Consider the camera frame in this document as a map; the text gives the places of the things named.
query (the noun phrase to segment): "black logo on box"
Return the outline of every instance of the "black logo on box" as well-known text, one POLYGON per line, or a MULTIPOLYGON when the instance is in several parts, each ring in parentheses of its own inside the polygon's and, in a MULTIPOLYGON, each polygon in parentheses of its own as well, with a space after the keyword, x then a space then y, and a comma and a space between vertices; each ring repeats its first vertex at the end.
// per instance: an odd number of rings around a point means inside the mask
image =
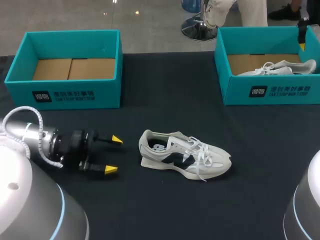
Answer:
POLYGON ((33 97, 37 103, 51 103, 51 97, 48 91, 32 91, 33 97))
POLYGON ((252 86, 249 98, 262 98, 266 95, 268 86, 252 86))

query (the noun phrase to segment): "navy n logo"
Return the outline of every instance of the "navy n logo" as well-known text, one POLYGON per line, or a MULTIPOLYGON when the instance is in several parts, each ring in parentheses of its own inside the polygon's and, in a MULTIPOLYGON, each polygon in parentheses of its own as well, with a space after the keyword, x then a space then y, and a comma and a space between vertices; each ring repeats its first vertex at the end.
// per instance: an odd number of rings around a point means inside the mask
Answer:
POLYGON ((184 160, 184 155, 178 152, 173 152, 169 156, 167 156, 165 159, 163 159, 161 162, 165 164, 171 164, 175 165, 178 168, 181 168, 183 170, 186 170, 190 165, 195 163, 194 156, 190 155, 187 157, 187 159, 184 160))

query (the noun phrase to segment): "teal shoebox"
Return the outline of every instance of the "teal shoebox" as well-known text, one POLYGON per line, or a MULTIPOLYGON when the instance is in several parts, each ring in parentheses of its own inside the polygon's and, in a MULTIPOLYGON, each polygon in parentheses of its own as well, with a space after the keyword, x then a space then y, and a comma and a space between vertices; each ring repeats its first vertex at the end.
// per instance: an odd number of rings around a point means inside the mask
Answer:
POLYGON ((118 30, 27 32, 5 85, 16 106, 119 108, 122 67, 118 30))
POLYGON ((224 104, 320 104, 320 44, 308 27, 303 51, 298 44, 298 32, 295 26, 219 28, 214 58, 224 104), (288 62, 295 56, 302 63, 314 59, 315 73, 237 76, 231 69, 232 65, 239 70, 248 60, 257 65, 261 59, 276 63, 288 56, 292 56, 286 59, 288 62))

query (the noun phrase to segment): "shoe tongue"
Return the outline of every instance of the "shoe tongue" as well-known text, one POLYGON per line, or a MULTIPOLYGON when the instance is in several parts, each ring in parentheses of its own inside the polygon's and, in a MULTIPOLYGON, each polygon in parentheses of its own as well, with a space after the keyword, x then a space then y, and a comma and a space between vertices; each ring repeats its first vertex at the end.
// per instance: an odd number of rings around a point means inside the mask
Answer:
POLYGON ((192 142, 188 142, 186 140, 182 140, 177 137, 170 136, 168 139, 168 143, 166 145, 166 149, 167 150, 170 149, 174 144, 179 144, 180 146, 183 146, 185 148, 189 148, 192 146, 192 142))

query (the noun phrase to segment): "white pants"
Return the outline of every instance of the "white pants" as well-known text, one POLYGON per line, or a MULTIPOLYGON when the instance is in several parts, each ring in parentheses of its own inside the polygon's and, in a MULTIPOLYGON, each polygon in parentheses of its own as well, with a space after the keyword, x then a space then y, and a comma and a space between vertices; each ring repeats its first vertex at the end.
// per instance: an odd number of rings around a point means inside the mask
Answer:
POLYGON ((267 0, 237 0, 241 13, 242 26, 268 26, 267 0))

